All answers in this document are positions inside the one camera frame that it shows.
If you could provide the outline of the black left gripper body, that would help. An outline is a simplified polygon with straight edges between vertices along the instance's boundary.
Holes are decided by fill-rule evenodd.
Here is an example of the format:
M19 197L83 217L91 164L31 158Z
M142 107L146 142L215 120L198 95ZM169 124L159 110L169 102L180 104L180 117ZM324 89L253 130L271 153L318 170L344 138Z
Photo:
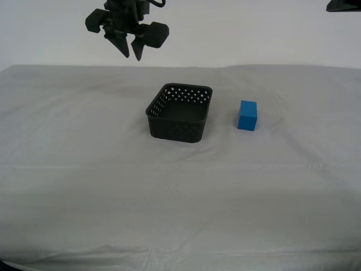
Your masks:
M105 29L120 30L142 38L145 46L159 48L169 35L169 27L158 22L140 22L149 14L150 5L163 8L165 4L165 1L106 1L103 9L95 9L85 19L85 25L93 33Z

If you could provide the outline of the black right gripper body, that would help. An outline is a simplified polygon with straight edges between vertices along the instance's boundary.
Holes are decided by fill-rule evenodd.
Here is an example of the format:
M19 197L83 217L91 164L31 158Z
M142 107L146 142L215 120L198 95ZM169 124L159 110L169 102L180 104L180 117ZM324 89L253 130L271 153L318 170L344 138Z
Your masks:
M360 0L331 0L326 7L327 12L360 12Z

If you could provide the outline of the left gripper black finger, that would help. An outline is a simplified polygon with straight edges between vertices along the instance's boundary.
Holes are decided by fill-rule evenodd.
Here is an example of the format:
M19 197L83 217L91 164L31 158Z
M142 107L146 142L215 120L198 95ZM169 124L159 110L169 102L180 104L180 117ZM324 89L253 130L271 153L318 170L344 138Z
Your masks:
M136 37L131 43L131 46L133 48L136 59L140 61L142 59L142 54L145 46L143 39L140 37Z
M128 58L130 53L126 37L127 33L120 30L105 29L104 38L112 43L126 58Z

